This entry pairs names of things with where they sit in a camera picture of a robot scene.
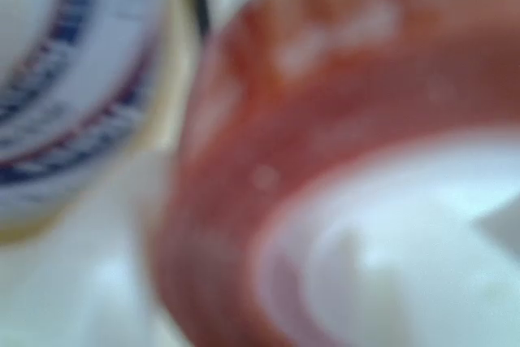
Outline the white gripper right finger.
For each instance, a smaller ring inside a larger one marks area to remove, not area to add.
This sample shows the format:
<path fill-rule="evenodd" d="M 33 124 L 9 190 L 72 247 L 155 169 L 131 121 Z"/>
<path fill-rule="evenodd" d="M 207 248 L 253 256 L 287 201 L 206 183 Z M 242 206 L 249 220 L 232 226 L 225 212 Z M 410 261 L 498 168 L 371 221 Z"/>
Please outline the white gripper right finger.
<path fill-rule="evenodd" d="M 518 148 L 381 156 L 312 182 L 284 213 L 302 304 L 335 340 L 518 345 Z"/>

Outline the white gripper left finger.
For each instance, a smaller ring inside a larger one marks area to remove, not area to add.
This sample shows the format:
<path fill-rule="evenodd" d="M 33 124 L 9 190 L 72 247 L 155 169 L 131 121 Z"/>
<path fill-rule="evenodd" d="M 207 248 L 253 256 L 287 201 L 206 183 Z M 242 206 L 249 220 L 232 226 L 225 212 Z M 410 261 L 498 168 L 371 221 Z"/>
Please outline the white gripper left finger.
<path fill-rule="evenodd" d="M 40 235 L 1 249 L 4 346 L 180 346 L 150 279 L 165 151 L 138 154 Z"/>

